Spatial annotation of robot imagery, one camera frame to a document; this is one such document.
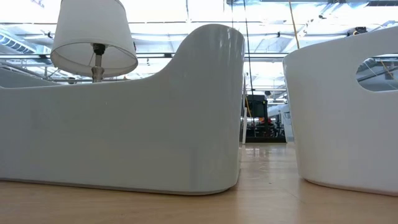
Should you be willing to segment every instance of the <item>white lampshade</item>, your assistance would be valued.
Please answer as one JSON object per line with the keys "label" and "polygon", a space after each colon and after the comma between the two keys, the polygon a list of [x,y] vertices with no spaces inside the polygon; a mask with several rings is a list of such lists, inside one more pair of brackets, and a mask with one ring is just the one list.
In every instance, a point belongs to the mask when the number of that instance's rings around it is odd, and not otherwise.
{"label": "white lampshade", "polygon": [[119,0],[63,0],[51,51],[56,67],[91,77],[92,44],[104,44],[104,77],[124,75],[137,65],[126,11]]}

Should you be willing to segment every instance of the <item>glossy white plastic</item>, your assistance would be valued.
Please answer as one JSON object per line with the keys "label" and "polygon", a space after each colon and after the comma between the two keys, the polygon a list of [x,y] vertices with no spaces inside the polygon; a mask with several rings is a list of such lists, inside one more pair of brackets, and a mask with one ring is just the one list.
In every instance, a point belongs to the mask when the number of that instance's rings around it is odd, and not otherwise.
{"label": "glossy white plastic", "polygon": [[318,184],[398,195],[398,91],[356,80],[367,58],[398,52],[398,27],[311,45],[284,59],[300,175]]}
{"label": "glossy white plastic", "polygon": [[236,184],[244,37],[193,31],[142,80],[0,89],[0,178],[211,194]]}
{"label": "glossy white plastic", "polygon": [[30,77],[16,72],[0,69],[0,88],[18,88],[18,87],[35,87],[35,86],[54,86],[59,85],[55,82],[41,80],[39,78]]}

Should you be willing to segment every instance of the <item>light wood floor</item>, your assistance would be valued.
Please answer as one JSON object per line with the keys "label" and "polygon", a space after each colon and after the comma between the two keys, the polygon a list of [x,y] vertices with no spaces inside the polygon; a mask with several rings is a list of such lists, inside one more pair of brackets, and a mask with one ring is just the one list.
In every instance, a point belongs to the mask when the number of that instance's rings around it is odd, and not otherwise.
{"label": "light wood floor", "polygon": [[210,196],[0,182],[0,223],[398,223],[398,197],[300,179],[292,144],[242,153],[237,186]]}

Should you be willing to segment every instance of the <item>ceiling beam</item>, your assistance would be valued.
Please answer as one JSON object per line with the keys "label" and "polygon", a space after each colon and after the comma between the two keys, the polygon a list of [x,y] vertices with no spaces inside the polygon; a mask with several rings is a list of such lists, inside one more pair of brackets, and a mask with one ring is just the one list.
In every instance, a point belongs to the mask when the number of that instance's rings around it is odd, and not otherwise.
{"label": "ceiling beam", "polygon": [[265,39],[262,39],[262,40],[260,41],[259,45],[257,45],[256,49],[254,49],[254,52],[253,52],[253,53],[256,53],[256,52],[257,52],[257,49],[261,46],[261,44],[263,43],[264,40],[265,40]]}
{"label": "ceiling beam", "polygon": [[389,73],[389,72],[393,72],[393,71],[395,71],[395,70],[398,70],[398,67],[390,68],[388,71],[385,71],[385,70],[384,70],[384,71],[381,71],[381,72],[379,72],[379,73],[373,73],[373,74],[370,74],[370,75],[366,75],[366,76],[364,76],[364,77],[358,78],[357,81],[358,81],[358,82],[362,82],[362,81],[368,80],[368,79],[370,79],[370,78],[378,77],[379,75],[385,75],[385,74],[387,74],[387,73]]}
{"label": "ceiling beam", "polygon": [[[323,14],[331,14],[340,4],[339,3],[335,3],[335,4],[327,4],[319,13],[318,17],[316,18],[311,18],[309,19],[305,25],[297,32],[297,38],[298,41],[300,41],[300,39],[302,37],[304,37],[307,34],[308,28],[311,25],[314,25],[316,23],[319,23],[322,18],[323,18]],[[297,41],[295,38],[291,39],[286,45],[285,47],[282,48],[282,50],[280,51],[280,53],[285,53],[288,52],[292,47],[297,45]]]}

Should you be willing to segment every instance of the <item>lamp base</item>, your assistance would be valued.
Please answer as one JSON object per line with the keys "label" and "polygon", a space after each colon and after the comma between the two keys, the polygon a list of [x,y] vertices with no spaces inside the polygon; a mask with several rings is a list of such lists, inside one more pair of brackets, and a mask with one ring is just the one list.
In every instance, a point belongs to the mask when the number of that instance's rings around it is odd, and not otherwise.
{"label": "lamp base", "polygon": [[91,68],[93,72],[93,83],[102,82],[105,69],[103,67],[94,66]]}
{"label": "lamp base", "polygon": [[93,44],[95,53],[95,66],[91,68],[93,72],[93,83],[102,82],[105,69],[102,66],[102,55],[105,53],[106,46],[104,44]]}

